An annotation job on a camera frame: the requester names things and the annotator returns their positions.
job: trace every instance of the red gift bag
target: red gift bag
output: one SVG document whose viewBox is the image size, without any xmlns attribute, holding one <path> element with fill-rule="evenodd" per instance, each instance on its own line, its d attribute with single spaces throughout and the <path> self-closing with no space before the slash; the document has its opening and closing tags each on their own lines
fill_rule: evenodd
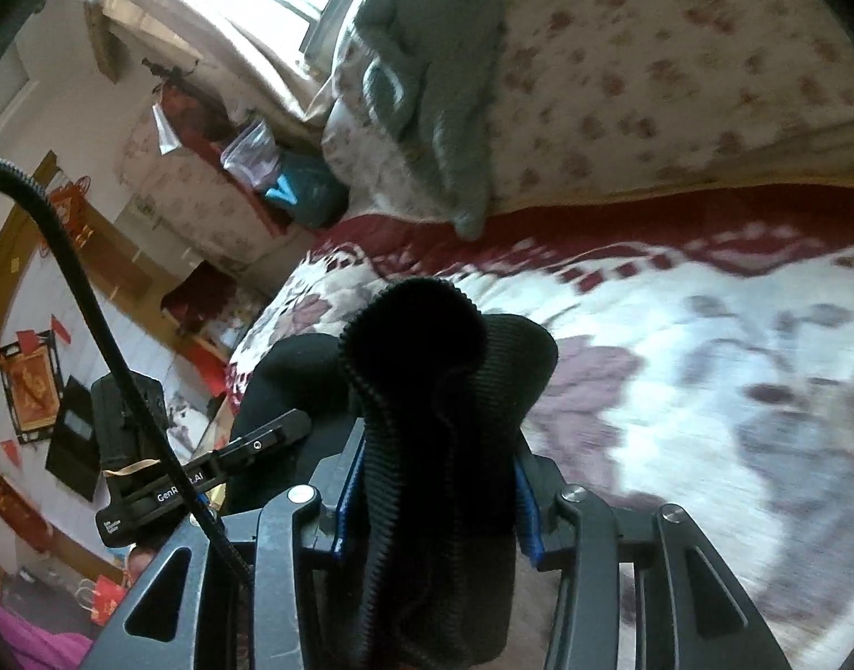
<svg viewBox="0 0 854 670">
<path fill-rule="evenodd" d="M 109 580 L 104 575 L 99 576 L 95 584 L 90 580 L 83 580 L 76 593 L 77 602 L 83 609 L 89 610 L 92 622 L 101 626 L 111 618 L 124 597 L 126 597 L 126 587 Z"/>
</svg>

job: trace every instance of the black picture frame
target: black picture frame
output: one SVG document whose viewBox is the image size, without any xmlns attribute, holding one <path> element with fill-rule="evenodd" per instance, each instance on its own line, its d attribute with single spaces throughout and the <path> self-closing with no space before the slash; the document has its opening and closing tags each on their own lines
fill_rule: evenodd
<svg viewBox="0 0 854 670">
<path fill-rule="evenodd" d="M 61 407 L 61 398 L 64 395 L 64 380 L 61 375 L 61 362 L 58 359 L 58 350 L 55 347 L 55 333 L 47 329 L 43 332 L 37 332 L 37 337 L 40 339 L 41 346 L 46 349 L 46 354 L 49 357 L 51 379 L 55 395 L 57 396 L 58 406 L 55 407 L 55 411 L 52 411 L 50 419 L 49 416 L 46 416 L 46 419 L 41 422 L 34 422 L 30 427 L 22 422 L 18 407 L 15 405 L 15 385 L 9 371 L 9 363 L 18 359 L 19 355 L 22 354 L 21 346 L 19 343 L 13 342 L 0 347 L 0 358 L 3 361 L 0 363 L 0 377 L 2 378 L 3 389 L 6 391 L 6 404 L 8 405 L 9 414 L 12 416 L 15 436 L 18 439 L 18 443 L 22 446 L 39 441 L 47 441 L 52 436 L 52 430 L 58 418 L 58 410 Z"/>
</svg>

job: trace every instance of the plastic bag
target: plastic bag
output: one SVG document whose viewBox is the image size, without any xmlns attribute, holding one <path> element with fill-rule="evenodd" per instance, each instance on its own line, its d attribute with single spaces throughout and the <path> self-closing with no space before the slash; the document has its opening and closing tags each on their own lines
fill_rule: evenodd
<svg viewBox="0 0 854 670">
<path fill-rule="evenodd" d="M 347 210 L 348 188 L 323 159 L 284 151 L 258 118 L 223 151 L 220 163 L 267 204 L 308 228 L 327 227 Z"/>
<path fill-rule="evenodd" d="M 281 173 L 281 150 L 263 118 L 241 131 L 219 160 L 238 182 L 254 191 L 269 188 Z"/>
<path fill-rule="evenodd" d="M 160 100 L 151 106 L 153 111 L 153 122 L 157 128 L 157 142 L 160 146 L 160 155 L 165 156 L 170 151 L 175 151 L 181 148 L 183 142 L 179 140 L 176 132 L 170 125 L 170 121 L 166 118 L 164 107 L 160 104 Z"/>
</svg>

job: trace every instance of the metal screw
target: metal screw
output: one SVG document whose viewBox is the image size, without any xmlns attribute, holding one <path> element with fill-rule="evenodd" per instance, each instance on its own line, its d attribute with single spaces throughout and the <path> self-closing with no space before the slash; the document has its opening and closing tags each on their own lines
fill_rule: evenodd
<svg viewBox="0 0 854 670">
<path fill-rule="evenodd" d="M 567 501 L 570 504 L 577 504 L 582 501 L 582 499 L 585 499 L 585 496 L 588 495 L 589 492 L 585 490 L 585 487 L 576 486 L 575 484 L 567 486 L 567 488 L 564 489 L 563 494 L 561 494 L 561 496 L 563 496 L 564 498 L 564 501 Z"/>
<path fill-rule="evenodd" d="M 688 513 L 677 504 L 663 506 L 663 518 L 671 523 L 681 523 L 688 518 Z"/>
<path fill-rule="evenodd" d="M 301 483 L 299 486 L 292 487 L 287 491 L 287 498 L 292 504 L 305 504 L 312 501 L 315 497 L 315 489 L 309 484 Z"/>
</svg>

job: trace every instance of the ribbed cloth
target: ribbed cloth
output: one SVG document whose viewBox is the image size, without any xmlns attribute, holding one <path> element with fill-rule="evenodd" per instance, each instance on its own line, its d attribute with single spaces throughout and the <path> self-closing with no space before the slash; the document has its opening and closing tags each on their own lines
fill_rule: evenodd
<svg viewBox="0 0 854 670">
<path fill-rule="evenodd" d="M 386 290 L 341 337 L 366 420 L 370 532 L 329 581 L 327 642 L 351 667 L 451 670 L 504 649 L 515 438 L 556 363 L 543 328 L 482 316 L 438 279 Z"/>
</svg>

